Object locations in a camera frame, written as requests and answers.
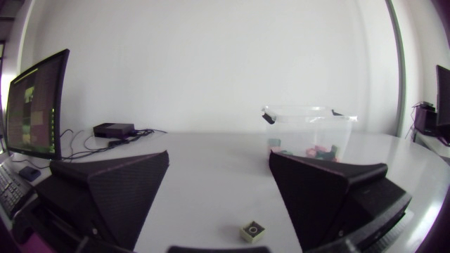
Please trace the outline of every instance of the black box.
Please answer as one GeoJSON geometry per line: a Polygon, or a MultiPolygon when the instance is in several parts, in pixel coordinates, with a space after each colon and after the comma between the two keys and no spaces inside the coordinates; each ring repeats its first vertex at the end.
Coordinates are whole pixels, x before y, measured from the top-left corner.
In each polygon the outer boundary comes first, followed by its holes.
{"type": "Polygon", "coordinates": [[[133,131],[134,124],[103,123],[94,126],[94,136],[101,138],[125,139],[130,137],[133,131]]]}

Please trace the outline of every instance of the white table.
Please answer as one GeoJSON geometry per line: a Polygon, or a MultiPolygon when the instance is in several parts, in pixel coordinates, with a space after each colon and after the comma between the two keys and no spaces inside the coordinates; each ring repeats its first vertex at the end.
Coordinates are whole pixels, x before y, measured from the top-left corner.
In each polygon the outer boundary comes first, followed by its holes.
{"type": "MultiPolygon", "coordinates": [[[[82,147],[83,138],[74,146],[82,147]]],[[[90,139],[91,148],[106,140],[90,139]]],[[[178,245],[201,248],[267,246],[272,252],[300,252],[276,182],[269,170],[263,134],[165,134],[77,162],[168,150],[170,166],[135,247],[165,252],[178,245]],[[266,227],[250,245],[238,228],[251,220],[266,227]]],[[[388,164],[387,177],[413,196],[412,220],[388,252],[415,252],[442,206],[449,166],[415,143],[383,134],[353,133],[342,162],[388,164]]]]}
{"type": "Polygon", "coordinates": [[[433,136],[426,136],[416,131],[416,138],[421,140],[431,151],[442,156],[450,158],[450,147],[445,146],[440,140],[433,136]]]}

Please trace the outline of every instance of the monitor screen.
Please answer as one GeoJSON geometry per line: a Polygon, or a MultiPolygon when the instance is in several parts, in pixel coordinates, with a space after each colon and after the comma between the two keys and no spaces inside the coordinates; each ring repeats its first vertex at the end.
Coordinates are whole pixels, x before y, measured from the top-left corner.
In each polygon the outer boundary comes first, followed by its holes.
{"type": "Polygon", "coordinates": [[[437,131],[440,141],[450,144],[450,70],[436,66],[437,71],[437,131]]]}
{"type": "Polygon", "coordinates": [[[6,112],[8,150],[52,160],[61,158],[59,114],[65,49],[16,77],[9,87],[6,112]]]}

